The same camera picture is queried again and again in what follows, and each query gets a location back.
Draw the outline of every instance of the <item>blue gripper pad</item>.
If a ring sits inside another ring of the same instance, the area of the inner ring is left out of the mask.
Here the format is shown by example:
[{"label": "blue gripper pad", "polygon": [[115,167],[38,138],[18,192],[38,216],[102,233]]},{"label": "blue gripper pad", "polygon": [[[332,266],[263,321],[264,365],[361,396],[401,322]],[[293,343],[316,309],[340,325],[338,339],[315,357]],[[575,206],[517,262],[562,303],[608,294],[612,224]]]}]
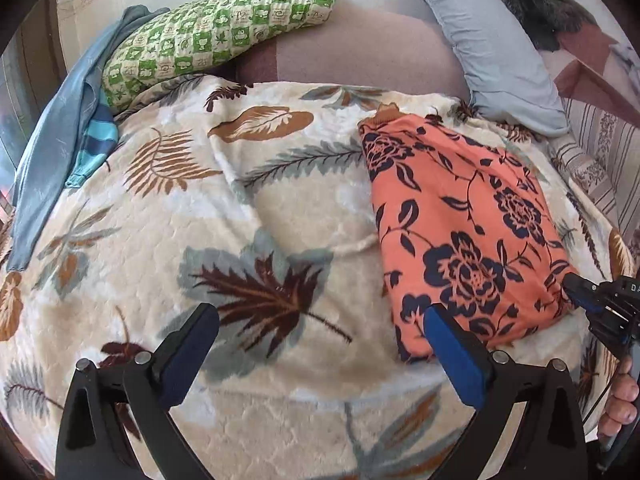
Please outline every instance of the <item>blue gripper pad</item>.
[{"label": "blue gripper pad", "polygon": [[161,357],[159,354],[165,349],[169,352],[159,381],[158,400],[164,409],[183,402],[219,329],[218,310],[209,303],[201,303],[182,328],[171,332],[158,347],[157,357]]},{"label": "blue gripper pad", "polygon": [[462,403],[480,410],[492,373],[489,352],[441,304],[426,310],[423,325],[424,335]]}]

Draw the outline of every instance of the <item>black fur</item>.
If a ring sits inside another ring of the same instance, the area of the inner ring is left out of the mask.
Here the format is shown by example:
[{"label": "black fur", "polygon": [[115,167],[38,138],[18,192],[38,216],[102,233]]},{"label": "black fur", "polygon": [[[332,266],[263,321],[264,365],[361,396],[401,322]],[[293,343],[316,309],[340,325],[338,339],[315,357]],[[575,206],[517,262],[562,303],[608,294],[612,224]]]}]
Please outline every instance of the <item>black fur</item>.
[{"label": "black fur", "polygon": [[504,0],[538,50],[558,50],[556,32],[578,32],[594,17],[573,0]]}]

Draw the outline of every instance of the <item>gray pillow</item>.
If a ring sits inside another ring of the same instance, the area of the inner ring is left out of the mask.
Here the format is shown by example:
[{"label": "gray pillow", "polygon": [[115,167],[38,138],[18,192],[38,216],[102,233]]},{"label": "gray pillow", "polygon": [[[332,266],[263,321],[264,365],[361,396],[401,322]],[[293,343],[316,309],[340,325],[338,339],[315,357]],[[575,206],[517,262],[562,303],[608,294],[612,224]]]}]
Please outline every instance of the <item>gray pillow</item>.
[{"label": "gray pillow", "polygon": [[452,44],[482,117],[548,136],[567,133],[558,89],[502,0],[424,1]]}]

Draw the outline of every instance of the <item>green and white pillowcase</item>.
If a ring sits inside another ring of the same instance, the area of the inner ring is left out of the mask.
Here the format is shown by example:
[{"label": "green and white pillowcase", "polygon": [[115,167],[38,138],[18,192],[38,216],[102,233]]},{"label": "green and white pillowcase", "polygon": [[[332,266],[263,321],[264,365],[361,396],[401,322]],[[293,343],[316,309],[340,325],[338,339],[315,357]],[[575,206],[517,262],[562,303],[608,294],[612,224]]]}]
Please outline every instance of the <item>green and white pillowcase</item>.
[{"label": "green and white pillowcase", "polygon": [[254,44],[325,22],[335,0],[199,0],[151,20],[107,61],[102,84],[114,112],[144,89],[220,65]]}]

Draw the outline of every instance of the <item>metal bolt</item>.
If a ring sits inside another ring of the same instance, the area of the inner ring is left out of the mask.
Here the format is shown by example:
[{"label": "metal bolt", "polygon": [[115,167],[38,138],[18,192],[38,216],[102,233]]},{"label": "metal bolt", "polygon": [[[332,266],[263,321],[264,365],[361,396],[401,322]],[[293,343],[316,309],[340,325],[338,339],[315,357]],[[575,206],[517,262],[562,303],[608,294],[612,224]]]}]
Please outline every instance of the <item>metal bolt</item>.
[{"label": "metal bolt", "polygon": [[136,355],[134,361],[137,365],[146,365],[151,361],[151,354],[149,352],[140,352]]},{"label": "metal bolt", "polygon": [[87,359],[86,357],[78,359],[78,362],[76,363],[76,370],[78,370],[79,372],[84,372],[90,364],[91,361],[89,361],[89,359]]},{"label": "metal bolt", "polygon": [[507,354],[507,352],[503,352],[502,350],[496,350],[491,354],[491,357],[494,358],[494,361],[499,365],[505,365],[509,362],[509,354]]},{"label": "metal bolt", "polygon": [[566,370],[566,364],[564,364],[562,359],[551,359],[551,365],[559,372],[564,372]]}]

